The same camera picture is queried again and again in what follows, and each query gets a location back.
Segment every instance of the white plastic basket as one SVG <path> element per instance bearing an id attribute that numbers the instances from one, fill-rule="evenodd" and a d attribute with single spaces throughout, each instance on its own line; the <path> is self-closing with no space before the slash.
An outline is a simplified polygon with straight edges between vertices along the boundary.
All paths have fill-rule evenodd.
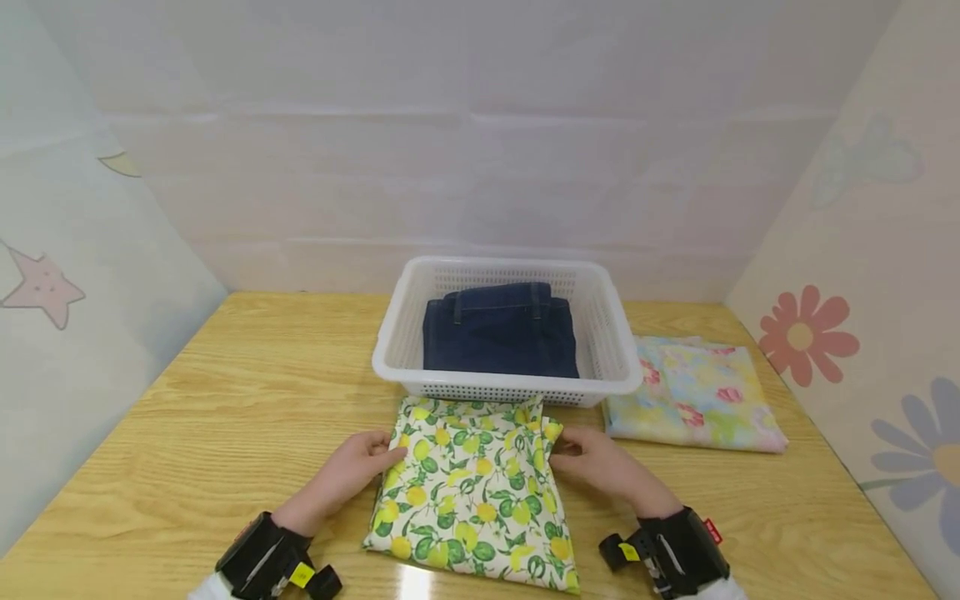
<path id="1" fill-rule="evenodd" d="M 570 302 L 580 379 L 489 372 L 425 371 L 423 315 L 428 300 L 501 283 L 543 281 Z M 373 370 L 414 396 L 520 401 L 589 408 L 640 385 L 634 338 L 610 275 L 590 262 L 421 256 L 407 263 L 377 335 Z"/>

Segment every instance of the lemon print cloth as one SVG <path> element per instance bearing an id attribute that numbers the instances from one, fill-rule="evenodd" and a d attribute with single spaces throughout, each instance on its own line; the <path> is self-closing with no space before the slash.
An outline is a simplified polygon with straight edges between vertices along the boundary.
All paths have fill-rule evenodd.
<path id="1" fill-rule="evenodd" d="M 363 546 L 457 573 L 579 594 L 564 507 L 547 464 L 559 423 L 542 400 L 400 404 Z"/>

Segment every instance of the yellow tag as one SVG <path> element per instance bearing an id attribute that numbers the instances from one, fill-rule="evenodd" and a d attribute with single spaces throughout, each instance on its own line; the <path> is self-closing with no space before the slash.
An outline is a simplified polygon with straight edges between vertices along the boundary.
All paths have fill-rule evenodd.
<path id="1" fill-rule="evenodd" d="M 307 563 L 300 563 L 294 569 L 294 574 L 290 576 L 290 583 L 298 588 L 306 588 L 307 582 L 315 572 Z"/>
<path id="2" fill-rule="evenodd" d="M 636 553 L 636 548 L 631 546 L 626 541 L 620 544 L 620 549 L 623 550 L 623 556 L 627 557 L 627 560 L 631 563 L 640 562 L 640 555 Z"/>

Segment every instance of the denim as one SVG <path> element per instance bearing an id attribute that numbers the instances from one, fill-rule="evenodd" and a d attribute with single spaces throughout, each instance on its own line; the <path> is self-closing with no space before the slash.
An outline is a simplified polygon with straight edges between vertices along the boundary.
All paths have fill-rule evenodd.
<path id="1" fill-rule="evenodd" d="M 566 300 L 549 283 L 510 283 L 431 300 L 423 318 L 423 368 L 579 377 Z"/>

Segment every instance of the pink star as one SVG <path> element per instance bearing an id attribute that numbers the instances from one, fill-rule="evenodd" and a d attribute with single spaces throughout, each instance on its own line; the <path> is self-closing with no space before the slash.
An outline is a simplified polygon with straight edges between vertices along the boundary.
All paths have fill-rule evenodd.
<path id="1" fill-rule="evenodd" d="M 60 267 L 46 254 L 33 260 L 23 252 L 9 250 L 23 281 L 0 304 L 4 308 L 42 308 L 57 329 L 66 328 L 67 305 L 86 298 L 84 292 L 67 281 Z"/>

